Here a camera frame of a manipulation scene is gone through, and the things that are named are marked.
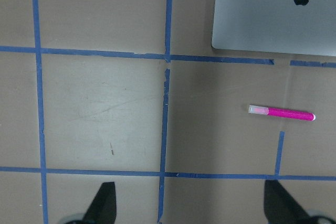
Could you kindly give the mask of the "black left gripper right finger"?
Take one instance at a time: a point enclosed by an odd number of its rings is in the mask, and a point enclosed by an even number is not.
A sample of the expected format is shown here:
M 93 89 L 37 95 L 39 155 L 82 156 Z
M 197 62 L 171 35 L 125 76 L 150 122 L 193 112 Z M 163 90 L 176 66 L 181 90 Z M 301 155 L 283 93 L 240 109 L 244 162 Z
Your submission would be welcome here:
M 264 214 L 269 223 L 319 223 L 309 216 L 277 180 L 264 184 Z

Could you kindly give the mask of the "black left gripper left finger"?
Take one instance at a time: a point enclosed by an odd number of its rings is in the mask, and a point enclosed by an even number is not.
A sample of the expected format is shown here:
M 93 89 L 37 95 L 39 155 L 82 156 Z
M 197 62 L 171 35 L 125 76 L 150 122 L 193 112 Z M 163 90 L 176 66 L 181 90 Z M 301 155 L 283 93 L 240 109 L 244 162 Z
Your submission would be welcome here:
M 114 224 L 116 220 L 116 189 L 114 182 L 102 183 L 82 218 L 83 223 Z

